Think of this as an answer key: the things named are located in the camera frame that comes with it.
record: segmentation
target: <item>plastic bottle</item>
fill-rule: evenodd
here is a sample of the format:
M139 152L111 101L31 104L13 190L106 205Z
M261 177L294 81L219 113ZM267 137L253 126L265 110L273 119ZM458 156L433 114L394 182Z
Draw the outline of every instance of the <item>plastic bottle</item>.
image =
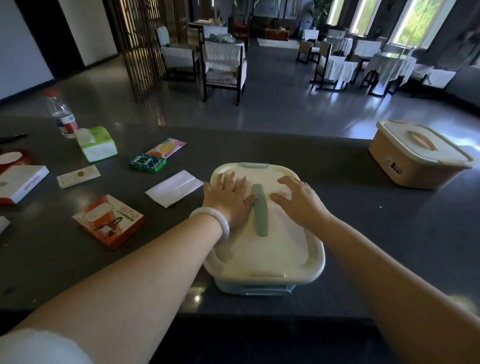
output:
M78 130L78 125L68 105L59 98L59 93L55 90L46 90L45 96L48 97L47 106L50 115L57 121L62 135L69 139L75 138L75 130Z

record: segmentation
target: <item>pink lid handle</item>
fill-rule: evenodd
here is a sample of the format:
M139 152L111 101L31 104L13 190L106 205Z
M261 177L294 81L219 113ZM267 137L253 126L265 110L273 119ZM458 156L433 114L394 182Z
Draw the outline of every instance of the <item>pink lid handle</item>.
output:
M433 144L433 142L422 133L415 132L413 130L408 130L407 133L410 134L413 139L419 142L422 147L430 150L438 150L435 144Z

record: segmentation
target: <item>bottle label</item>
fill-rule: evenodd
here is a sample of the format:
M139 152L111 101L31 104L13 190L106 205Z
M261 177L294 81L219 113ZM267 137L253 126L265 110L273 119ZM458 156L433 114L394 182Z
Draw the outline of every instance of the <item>bottle label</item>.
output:
M64 118L55 118L57 125L62 133L74 133L78 129L74 115L65 116Z

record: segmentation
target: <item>storage bin lid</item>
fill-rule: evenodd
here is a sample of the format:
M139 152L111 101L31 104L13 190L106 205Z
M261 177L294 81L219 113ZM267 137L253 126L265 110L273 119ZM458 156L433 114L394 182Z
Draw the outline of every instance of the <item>storage bin lid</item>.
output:
M472 168L475 160L432 128L405 121L379 121L377 128L412 160L429 165Z
M252 189L258 192L261 185L265 204L254 206L246 224L212 249L204 262L208 273L217 280L238 284L288 285L315 280L325 266L322 242L295 224L269 197L276 192L291 198L290 189L277 179L284 175L298 176L282 166L229 163L213 172L210 183L215 184L220 173L233 171L239 179L247 176L248 194ZM265 217L266 226L259 229L255 219Z

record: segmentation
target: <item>person's left hand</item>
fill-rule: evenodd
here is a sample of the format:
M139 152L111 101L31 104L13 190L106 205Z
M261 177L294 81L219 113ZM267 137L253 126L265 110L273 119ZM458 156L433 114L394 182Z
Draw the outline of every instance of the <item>person's left hand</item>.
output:
M243 224L252 209L255 195L251 194L245 198L247 192L247 177L237 183L237 174L230 175L221 173L215 186L204 182L204 203L203 207L211 207L220 212L230 226L235 229Z

